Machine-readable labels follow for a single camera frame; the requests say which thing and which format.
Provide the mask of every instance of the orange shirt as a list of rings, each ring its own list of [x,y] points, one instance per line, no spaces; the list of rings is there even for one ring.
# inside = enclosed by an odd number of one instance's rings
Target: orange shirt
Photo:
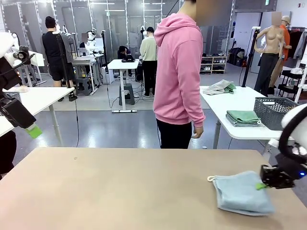
[[[283,29],[283,36],[284,36],[284,42],[286,43],[286,46],[290,45],[290,34],[287,30],[287,28],[284,25],[281,25],[280,28]],[[288,53],[289,49],[283,49],[283,54],[284,54],[284,60],[286,61],[288,59]]]

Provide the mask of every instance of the shoe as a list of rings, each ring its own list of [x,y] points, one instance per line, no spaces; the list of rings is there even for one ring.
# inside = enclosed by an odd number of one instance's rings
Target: shoe
[[[269,87],[268,94],[272,94],[272,95],[275,94],[275,90],[273,87]]]
[[[78,99],[78,97],[76,95],[72,94],[72,95],[68,96],[68,99],[69,99],[70,102],[73,102],[74,100]]]

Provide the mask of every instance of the folded towel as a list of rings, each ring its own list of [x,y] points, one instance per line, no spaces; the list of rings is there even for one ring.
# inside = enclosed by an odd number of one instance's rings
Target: folded towel
[[[232,116],[229,114],[226,114],[227,120],[234,126],[234,127],[260,127],[262,126],[261,121],[258,122],[240,122],[235,120]]]
[[[227,114],[229,114],[236,121],[240,121],[240,122],[260,121],[260,118],[256,115],[254,111],[228,110]]]
[[[249,216],[266,216],[274,213],[266,189],[256,189],[258,183],[262,181],[253,171],[232,176],[215,176],[213,184],[218,208]]]
[[[233,82],[221,80],[216,84],[213,84],[212,86],[209,86],[208,88],[203,90],[204,94],[208,95],[214,95],[214,94],[222,94],[222,93],[234,93],[234,89],[236,86],[233,84]]]

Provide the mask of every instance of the human hand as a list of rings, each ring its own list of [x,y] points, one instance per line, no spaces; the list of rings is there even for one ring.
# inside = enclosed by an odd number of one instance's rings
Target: human hand
[[[201,137],[203,133],[203,127],[195,127],[194,126],[194,134],[195,136],[192,136],[193,139],[198,139]]]
[[[264,49],[256,49],[256,52],[260,53],[260,54],[263,54],[264,53]]]

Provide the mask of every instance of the folded light blue cloth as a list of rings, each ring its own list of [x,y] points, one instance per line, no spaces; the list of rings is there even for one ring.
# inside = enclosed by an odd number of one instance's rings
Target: folded light blue cloth
[[[215,176],[213,180],[220,209],[249,216],[266,216],[274,213],[274,207],[266,189],[257,190],[262,183],[254,171],[232,176]]]

